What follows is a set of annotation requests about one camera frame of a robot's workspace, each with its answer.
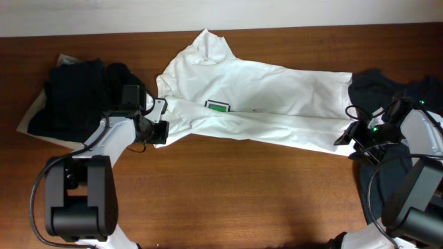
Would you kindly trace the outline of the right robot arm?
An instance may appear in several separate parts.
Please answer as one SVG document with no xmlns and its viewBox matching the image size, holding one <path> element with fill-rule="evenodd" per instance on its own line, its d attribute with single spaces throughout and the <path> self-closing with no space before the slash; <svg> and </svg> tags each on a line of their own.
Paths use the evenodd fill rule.
<svg viewBox="0 0 443 249">
<path fill-rule="evenodd" d="M 394 99 L 383 113 L 388 119 L 374 125 L 373 117 L 355 118 L 335 141 L 354 143 L 352 160 L 374 165 L 374 179 L 389 161 L 388 145 L 404 144 L 412 168 L 386 201 L 381 218 L 368 208 L 371 224 L 358 232 L 342 233 L 329 241 L 329 248 L 441 248 L 442 247 L 442 125 L 424 102 Z"/>
</svg>

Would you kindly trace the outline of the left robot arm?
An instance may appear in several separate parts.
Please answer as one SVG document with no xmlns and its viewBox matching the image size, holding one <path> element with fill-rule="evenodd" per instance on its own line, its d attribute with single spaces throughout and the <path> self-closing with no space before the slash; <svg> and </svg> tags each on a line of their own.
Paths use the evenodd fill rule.
<svg viewBox="0 0 443 249">
<path fill-rule="evenodd" d="M 118 226 L 113 167 L 134 143 L 165 144 L 169 123 L 162 120 L 168 103 L 139 85 L 123 88 L 120 104 L 105 111 L 83 147 L 51 158 L 37 181 L 45 184 L 45 228 L 59 237 L 57 248 L 133 248 Z"/>
</svg>

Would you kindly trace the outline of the folded black garment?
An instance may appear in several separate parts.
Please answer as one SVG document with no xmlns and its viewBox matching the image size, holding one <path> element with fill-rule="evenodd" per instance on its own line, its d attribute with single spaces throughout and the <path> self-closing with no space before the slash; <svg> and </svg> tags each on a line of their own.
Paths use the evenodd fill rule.
<svg viewBox="0 0 443 249">
<path fill-rule="evenodd" d="M 46 103 L 30 120 L 28 133 L 84 142 L 98 128 L 102 113 L 117 109 L 124 85 L 145 86 L 123 63 L 105 65 L 95 59 L 57 66 L 44 83 Z"/>
</svg>

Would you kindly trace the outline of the dark t-shirt white lettering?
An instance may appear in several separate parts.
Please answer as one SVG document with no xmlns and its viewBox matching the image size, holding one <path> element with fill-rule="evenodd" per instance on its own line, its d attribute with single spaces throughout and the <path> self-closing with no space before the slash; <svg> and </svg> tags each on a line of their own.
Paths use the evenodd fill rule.
<svg viewBox="0 0 443 249">
<path fill-rule="evenodd" d="M 361 116 L 366 120 L 373 113 L 388 107 L 396 97 L 410 97 L 416 102 L 423 100 L 426 110 L 442 115 L 442 81 L 436 77 L 400 84 L 385 77 L 380 70 L 372 69 L 354 74 L 348 93 L 351 103 L 359 108 Z M 378 137 L 393 142 L 393 145 L 387 147 L 382 161 L 409 154 L 407 146 L 400 143 L 399 135 L 399 129 L 392 125 L 378 128 Z M 379 219 L 385 202 L 401 185 L 412 166 L 407 158 L 388 162 L 382 166 L 372 183 L 369 183 L 375 165 L 360 162 L 357 164 L 359 174 L 356 179 L 359 181 L 359 196 L 367 223 L 372 223 L 367 200 L 371 202 L 374 217 Z M 371 187 L 369 198 L 368 186 Z"/>
</svg>

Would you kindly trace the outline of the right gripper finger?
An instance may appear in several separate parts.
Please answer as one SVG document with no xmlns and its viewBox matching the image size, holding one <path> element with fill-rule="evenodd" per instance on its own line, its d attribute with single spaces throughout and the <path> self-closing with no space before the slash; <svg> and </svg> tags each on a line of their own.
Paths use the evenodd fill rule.
<svg viewBox="0 0 443 249">
<path fill-rule="evenodd" d="M 350 144 L 351 140 L 354 138 L 354 134 L 357 130 L 358 125 L 358 121 L 351 123 L 349 127 L 343 132 L 343 134 L 334 141 L 334 145 Z"/>
<path fill-rule="evenodd" d="M 348 156 L 350 160 L 363 164 L 376 165 L 376 158 L 371 154 L 369 147 L 354 147 L 353 150 L 354 151 Z"/>
</svg>

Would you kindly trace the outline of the white robot print t-shirt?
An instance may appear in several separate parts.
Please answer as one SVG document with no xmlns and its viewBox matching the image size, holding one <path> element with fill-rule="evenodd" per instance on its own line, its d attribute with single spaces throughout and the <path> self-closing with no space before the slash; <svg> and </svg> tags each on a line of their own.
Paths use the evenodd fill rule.
<svg viewBox="0 0 443 249">
<path fill-rule="evenodd" d="M 168 143 L 197 134 L 255 140 L 339 156 L 351 124 L 348 72 L 303 71 L 237 58 L 228 43 L 202 31 L 156 79 L 167 101 Z"/>
</svg>

